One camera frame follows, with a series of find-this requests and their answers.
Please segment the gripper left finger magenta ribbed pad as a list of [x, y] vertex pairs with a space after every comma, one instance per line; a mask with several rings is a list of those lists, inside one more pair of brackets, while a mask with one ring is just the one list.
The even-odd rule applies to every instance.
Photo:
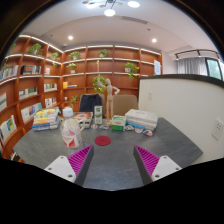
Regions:
[[90, 145], [68, 157], [59, 156], [45, 168], [45, 171], [82, 186], [93, 155], [94, 146]]

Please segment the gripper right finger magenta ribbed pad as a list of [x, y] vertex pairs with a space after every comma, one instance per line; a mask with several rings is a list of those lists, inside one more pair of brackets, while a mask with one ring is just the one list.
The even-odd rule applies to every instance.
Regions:
[[167, 155], [158, 156], [137, 145], [134, 146], [133, 155], [144, 185], [181, 170]]

